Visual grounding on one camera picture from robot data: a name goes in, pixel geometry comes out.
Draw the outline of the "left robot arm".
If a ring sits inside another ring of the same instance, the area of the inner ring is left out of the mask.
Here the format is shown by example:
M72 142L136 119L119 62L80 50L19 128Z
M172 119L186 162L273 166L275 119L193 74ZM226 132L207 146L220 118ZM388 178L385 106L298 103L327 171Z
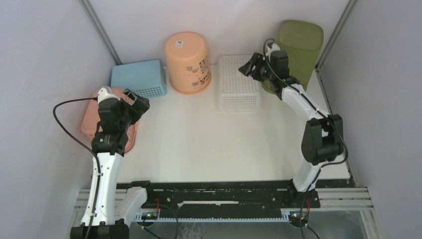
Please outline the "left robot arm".
M118 172L128 142L127 131L150 108L147 98L130 89L124 89L123 94L133 103L115 95L110 87L102 87L97 93L100 120L91 142L93 179L81 223L71 228L72 239L127 239L139 208L155 203L155 193L138 186L129 189L121 205L114 207Z

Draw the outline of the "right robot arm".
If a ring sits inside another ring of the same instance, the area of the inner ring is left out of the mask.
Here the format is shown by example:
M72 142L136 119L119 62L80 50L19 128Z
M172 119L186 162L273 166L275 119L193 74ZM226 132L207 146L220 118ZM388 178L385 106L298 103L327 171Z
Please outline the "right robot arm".
M306 193L315 188L322 169L338 163L336 159L345 154L346 144L342 117L318 107L300 81L290 74L288 63L287 52L283 50L271 52L269 56L254 53L238 70L253 80L268 81L272 92L305 124L301 143L304 162L292 179L294 189L287 194L290 205L301 207L308 199Z

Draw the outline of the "green mesh waste bin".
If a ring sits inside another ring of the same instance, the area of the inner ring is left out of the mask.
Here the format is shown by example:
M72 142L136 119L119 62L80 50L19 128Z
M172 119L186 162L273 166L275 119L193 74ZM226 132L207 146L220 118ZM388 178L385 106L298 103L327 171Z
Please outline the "green mesh waste bin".
M287 52L290 73L305 90L323 47L323 40L324 31L315 23L288 19L279 25L274 41Z

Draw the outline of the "pink plastic basket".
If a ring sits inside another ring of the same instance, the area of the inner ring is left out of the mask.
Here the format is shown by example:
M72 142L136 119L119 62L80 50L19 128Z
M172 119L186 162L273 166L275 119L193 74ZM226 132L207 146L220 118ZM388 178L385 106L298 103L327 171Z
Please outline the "pink plastic basket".
M127 103L132 105L134 100L123 93L124 89L111 88L111 92L119 98L124 99ZM89 140L92 140L97 130L97 123L100 121L98 114L98 103L96 101L89 102L85 116L81 124L81 131L86 135ZM138 123L131 125L127 130L128 141L125 146L125 153L131 151L135 145L135 139L138 129Z

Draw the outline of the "orange capybara bucket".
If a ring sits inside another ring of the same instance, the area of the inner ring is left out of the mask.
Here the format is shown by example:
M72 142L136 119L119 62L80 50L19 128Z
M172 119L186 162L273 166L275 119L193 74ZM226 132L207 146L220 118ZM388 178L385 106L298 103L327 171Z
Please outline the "orange capybara bucket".
M168 38L165 61L170 84L181 94L198 94L211 82L208 46L198 33L179 32Z

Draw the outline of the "blue plastic basket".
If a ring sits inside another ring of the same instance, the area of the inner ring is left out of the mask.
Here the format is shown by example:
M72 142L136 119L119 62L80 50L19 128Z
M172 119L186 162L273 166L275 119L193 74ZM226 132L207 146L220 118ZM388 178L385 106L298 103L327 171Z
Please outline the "blue plastic basket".
M166 71L159 59L113 66L111 88L129 89L144 97L160 97L168 92Z

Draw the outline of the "clear white plastic tray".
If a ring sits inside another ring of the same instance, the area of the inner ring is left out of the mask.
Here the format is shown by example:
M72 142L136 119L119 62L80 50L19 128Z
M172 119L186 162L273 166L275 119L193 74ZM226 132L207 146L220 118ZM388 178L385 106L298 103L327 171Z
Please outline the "clear white plastic tray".
M261 110L258 81L244 76L239 68L251 55L221 55L217 62L214 87L214 105L225 113L248 113Z

